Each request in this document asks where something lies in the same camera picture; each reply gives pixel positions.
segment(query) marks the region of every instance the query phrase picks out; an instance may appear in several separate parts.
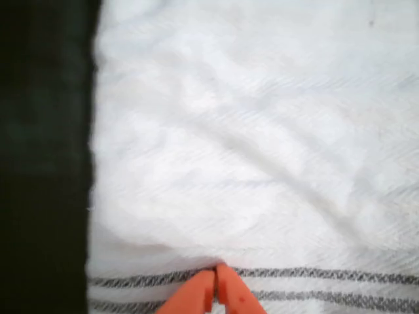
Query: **gray stripe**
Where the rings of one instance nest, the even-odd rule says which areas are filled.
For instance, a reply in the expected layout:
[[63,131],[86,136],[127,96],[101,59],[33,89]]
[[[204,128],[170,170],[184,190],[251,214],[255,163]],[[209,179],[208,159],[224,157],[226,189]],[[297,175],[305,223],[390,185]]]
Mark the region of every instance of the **gray stripe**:
[[89,300],[90,309],[106,313],[148,314],[154,313],[164,301],[116,303],[101,300]]
[[419,313],[419,301],[409,299],[383,298],[378,296],[365,296],[362,294],[326,291],[257,291],[253,293],[256,295],[258,300],[266,301],[319,300],[338,305],[357,307],[360,309],[372,309],[381,312]]
[[[340,292],[325,291],[256,291],[253,293],[259,300],[266,301],[318,300],[341,306],[371,309],[388,313],[419,313],[419,302],[408,299],[381,298],[375,296],[364,296],[361,294],[345,294]],[[89,301],[90,308],[95,309],[96,311],[117,314],[150,314],[154,313],[162,304],[162,301],[132,303],[114,303],[100,300]]]
[[[347,281],[367,281],[419,286],[419,277],[399,273],[369,273],[357,270],[321,270],[319,268],[235,268],[241,277],[295,277],[321,278]],[[103,288],[137,288],[181,283],[200,270],[173,271],[162,275],[135,275],[121,278],[89,278],[89,284]]]

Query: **dark green fabric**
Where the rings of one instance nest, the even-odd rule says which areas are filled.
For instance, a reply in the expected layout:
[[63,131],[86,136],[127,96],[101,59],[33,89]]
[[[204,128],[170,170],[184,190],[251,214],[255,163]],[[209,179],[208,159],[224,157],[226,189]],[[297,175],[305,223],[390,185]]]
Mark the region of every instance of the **dark green fabric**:
[[91,40],[98,2],[0,4],[2,313],[86,310]]

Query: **woven texture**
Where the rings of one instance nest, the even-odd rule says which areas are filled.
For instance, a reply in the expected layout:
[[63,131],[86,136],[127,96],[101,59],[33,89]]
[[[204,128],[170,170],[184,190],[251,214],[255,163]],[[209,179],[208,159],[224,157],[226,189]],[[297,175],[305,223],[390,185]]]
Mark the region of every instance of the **woven texture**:
[[91,312],[152,313],[226,262],[269,313],[418,313],[417,12],[105,1]]

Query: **white towel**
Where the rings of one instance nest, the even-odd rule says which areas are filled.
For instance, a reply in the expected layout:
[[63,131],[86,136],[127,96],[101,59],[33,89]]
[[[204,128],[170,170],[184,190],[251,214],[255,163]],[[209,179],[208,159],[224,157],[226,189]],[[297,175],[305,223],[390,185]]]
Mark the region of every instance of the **white towel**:
[[105,0],[90,312],[226,262],[268,313],[419,313],[418,25],[415,0]]

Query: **dark background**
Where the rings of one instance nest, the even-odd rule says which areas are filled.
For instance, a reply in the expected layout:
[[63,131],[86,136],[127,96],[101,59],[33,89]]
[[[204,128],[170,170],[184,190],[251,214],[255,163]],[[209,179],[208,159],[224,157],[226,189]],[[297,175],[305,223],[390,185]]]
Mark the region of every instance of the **dark background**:
[[85,313],[99,0],[0,2],[1,313]]

